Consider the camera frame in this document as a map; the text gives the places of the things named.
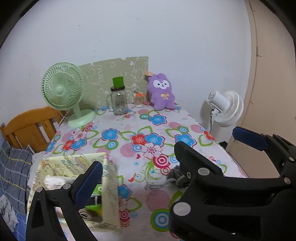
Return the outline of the grey drawstring pouch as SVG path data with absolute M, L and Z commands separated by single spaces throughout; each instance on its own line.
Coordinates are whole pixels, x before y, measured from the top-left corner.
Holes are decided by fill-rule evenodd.
M 166 178 L 164 185 L 173 185 L 179 189 L 185 189 L 190 185 L 189 179 L 180 171 L 180 166 L 172 168 Z

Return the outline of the green tissue box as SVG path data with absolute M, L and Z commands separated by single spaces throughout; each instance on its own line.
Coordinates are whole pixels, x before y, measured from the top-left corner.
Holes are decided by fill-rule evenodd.
M 91 213 L 92 216 L 102 216 L 102 185 L 97 184 L 91 197 L 89 198 L 85 209 Z

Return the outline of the white tissue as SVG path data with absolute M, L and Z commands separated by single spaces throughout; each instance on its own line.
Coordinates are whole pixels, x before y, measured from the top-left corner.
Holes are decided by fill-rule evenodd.
M 48 190 L 54 190 L 54 189 L 61 188 L 66 183 L 72 184 L 75 180 L 76 180 L 76 177 L 47 175 L 44 179 L 44 184 Z

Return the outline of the yellow cartoon storage box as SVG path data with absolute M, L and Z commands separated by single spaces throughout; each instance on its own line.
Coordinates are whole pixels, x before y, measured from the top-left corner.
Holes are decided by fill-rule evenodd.
M 45 157 L 30 185 L 27 240 L 114 240 L 117 169 L 106 153 Z

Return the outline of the beige door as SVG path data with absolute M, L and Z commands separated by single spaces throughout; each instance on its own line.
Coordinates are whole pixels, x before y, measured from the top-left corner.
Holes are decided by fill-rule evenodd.
M 251 67 L 238 125 L 295 144 L 295 45 L 280 19 L 261 1 L 245 1 Z

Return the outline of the crumpled white cloth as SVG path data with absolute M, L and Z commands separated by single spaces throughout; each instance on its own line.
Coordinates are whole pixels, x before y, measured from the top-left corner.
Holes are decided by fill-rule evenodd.
M 9 200 L 6 198 L 5 195 L 2 195 L 0 197 L 0 212 L 1 216 L 4 219 L 4 222 L 9 227 L 10 231 L 12 233 L 15 232 L 16 225 L 19 223 L 16 217 L 16 213 L 14 211 L 13 206 L 9 202 Z

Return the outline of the floral tablecloth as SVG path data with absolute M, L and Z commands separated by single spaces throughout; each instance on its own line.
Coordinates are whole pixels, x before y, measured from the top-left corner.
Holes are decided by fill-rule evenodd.
M 106 108 L 80 128 L 60 127 L 46 157 L 63 156 L 56 164 L 41 162 L 47 175 L 76 176 L 85 167 L 82 155 L 106 153 L 117 168 L 120 232 L 96 232 L 98 240 L 178 240 L 168 229 L 169 209 L 183 190 L 167 183 L 179 164 L 174 145 L 182 141 L 229 177 L 242 177 L 232 158 L 183 108 L 156 111 L 130 107 L 116 116 Z

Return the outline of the grey plaid pillow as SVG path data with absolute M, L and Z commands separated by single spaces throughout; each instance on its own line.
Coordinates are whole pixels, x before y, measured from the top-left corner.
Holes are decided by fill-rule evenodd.
M 28 149 L 13 148 L 7 141 L 1 146 L 1 192 L 21 215 L 27 214 L 32 156 Z

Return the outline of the white standing fan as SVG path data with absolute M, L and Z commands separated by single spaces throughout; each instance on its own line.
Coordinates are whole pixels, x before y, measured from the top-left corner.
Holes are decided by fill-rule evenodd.
M 244 102 L 241 96 L 233 90 L 220 93 L 212 90 L 207 96 L 208 103 L 212 106 L 210 113 L 210 132 L 213 123 L 222 128 L 227 128 L 240 119 L 243 114 Z

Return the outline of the wooden bed headboard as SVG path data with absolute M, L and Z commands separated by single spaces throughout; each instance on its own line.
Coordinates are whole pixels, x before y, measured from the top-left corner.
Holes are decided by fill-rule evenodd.
M 35 152 L 45 151 L 57 129 L 54 121 L 61 121 L 65 111 L 59 112 L 49 106 L 26 111 L 1 125 L 1 134 L 15 148 L 30 146 Z

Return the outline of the purple plush bunny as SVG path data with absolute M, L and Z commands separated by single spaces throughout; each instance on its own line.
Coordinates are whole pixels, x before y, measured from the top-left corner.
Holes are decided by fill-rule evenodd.
M 155 110 L 174 109 L 175 96 L 172 93 L 171 83 L 163 73 L 153 74 L 145 71 L 148 80 L 147 91 L 150 102 Z

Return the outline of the cotton swab container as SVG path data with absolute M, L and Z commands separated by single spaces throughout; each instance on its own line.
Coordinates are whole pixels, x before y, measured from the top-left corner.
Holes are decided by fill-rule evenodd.
M 146 95 L 141 92 L 134 92 L 133 95 L 133 104 L 136 108 L 140 108 L 144 105 L 144 99 Z

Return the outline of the glass mason jar mug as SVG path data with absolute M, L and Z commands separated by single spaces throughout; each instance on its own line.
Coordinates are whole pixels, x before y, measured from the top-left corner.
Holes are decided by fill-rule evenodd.
M 115 88 L 114 86 L 110 88 L 111 93 L 107 96 L 107 106 L 112 109 L 115 115 L 127 114 L 127 97 L 125 92 L 125 86 Z

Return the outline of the green desk fan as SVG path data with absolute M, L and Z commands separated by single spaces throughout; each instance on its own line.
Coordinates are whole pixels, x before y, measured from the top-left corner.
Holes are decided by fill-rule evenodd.
M 67 122 L 70 128 L 85 126 L 95 119 L 93 110 L 81 110 L 79 107 L 84 92 L 84 77 L 78 66 L 68 62 L 52 65 L 42 78 L 41 92 L 50 107 L 58 111 L 73 110 L 74 114 Z

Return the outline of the green cup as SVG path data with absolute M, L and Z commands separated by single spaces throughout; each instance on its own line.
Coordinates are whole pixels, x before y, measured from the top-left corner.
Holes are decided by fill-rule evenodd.
M 122 88 L 125 86 L 122 76 L 112 78 L 114 88 Z

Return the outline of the green patterned board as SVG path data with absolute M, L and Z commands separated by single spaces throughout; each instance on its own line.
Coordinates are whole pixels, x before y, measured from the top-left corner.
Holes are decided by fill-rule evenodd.
M 144 72 L 148 70 L 149 58 L 127 57 L 103 60 L 80 65 L 84 76 L 84 92 L 79 107 L 81 109 L 100 109 L 107 106 L 111 94 L 113 78 L 123 77 L 127 102 L 133 103 L 134 92 L 147 92 Z

